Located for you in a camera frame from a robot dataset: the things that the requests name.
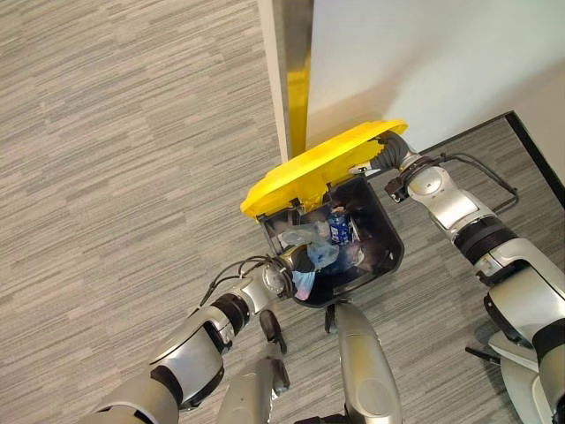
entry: water bottle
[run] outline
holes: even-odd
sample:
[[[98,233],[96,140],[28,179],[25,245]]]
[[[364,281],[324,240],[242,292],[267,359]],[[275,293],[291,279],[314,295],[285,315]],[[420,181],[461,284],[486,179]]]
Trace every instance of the water bottle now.
[[[329,233],[332,243],[345,246],[351,242],[350,218],[343,206],[331,210],[328,216]]]

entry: trash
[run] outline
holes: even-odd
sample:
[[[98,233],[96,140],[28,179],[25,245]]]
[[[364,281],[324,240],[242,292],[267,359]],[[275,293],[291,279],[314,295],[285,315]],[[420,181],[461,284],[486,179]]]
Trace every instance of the trash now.
[[[339,246],[339,254],[337,259],[320,270],[320,273],[326,276],[333,276],[345,272],[349,268],[356,267],[365,258],[365,254],[361,249],[361,244],[353,242],[345,246]]]
[[[324,240],[330,240],[330,234],[329,234],[329,222],[328,221],[316,221],[314,223],[314,226],[316,227],[316,231],[318,232],[318,235],[324,239]]]
[[[279,239],[286,246],[307,245],[308,258],[316,269],[335,262],[339,254],[339,247],[323,239],[311,223],[295,225],[291,230],[281,233]]]
[[[279,234],[283,248],[306,245],[308,258],[314,264],[313,272],[292,271],[292,281],[297,288],[295,297],[307,300],[312,292],[316,274],[333,276],[359,265],[365,258],[358,235],[345,214],[344,208],[332,209],[327,221],[295,225]],[[339,240],[341,245],[331,244]]]
[[[292,281],[297,287],[297,292],[294,295],[299,300],[306,300],[310,296],[314,285],[315,272],[298,272],[292,271]]]
[[[343,206],[332,209],[328,216],[328,224],[332,242],[339,246],[351,242],[350,217],[345,213]]]

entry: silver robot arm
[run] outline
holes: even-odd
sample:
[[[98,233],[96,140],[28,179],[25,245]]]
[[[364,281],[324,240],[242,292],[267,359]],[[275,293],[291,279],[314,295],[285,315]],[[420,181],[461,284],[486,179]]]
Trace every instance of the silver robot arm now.
[[[197,309],[154,350],[146,372],[118,386],[79,424],[177,424],[179,410],[197,407],[218,386],[222,355],[250,318],[289,295],[292,262],[291,252],[257,268]]]
[[[379,155],[358,170],[397,168],[386,191],[424,205],[440,230],[490,286],[485,308],[518,349],[535,349],[539,380],[555,422],[565,420],[565,276],[529,240],[519,238],[432,159],[411,152],[393,133]]]

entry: white wall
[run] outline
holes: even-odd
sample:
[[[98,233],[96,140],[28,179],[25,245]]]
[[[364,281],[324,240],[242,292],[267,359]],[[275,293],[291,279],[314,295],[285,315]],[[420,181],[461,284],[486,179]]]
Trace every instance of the white wall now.
[[[401,117],[427,148],[512,109],[564,61],[564,0],[317,0],[309,145]]]
[[[565,184],[565,64],[519,93],[513,109]]]

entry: plastic bag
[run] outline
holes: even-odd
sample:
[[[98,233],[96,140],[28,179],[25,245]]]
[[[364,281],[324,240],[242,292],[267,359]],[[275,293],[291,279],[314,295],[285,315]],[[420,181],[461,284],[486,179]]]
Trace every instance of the plastic bag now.
[[[335,246],[323,239],[316,230],[316,225],[306,223],[295,225],[290,230],[279,235],[279,239],[286,246],[307,245],[308,258],[316,269],[322,269],[337,259],[339,246]]]
[[[330,263],[324,269],[320,270],[321,274],[332,276],[345,272],[349,268],[356,267],[365,258],[365,254],[358,242],[345,246],[339,246],[339,254],[334,262]]]
[[[297,287],[297,292],[294,297],[300,300],[308,299],[314,286],[315,277],[315,272],[292,271],[292,282]]]

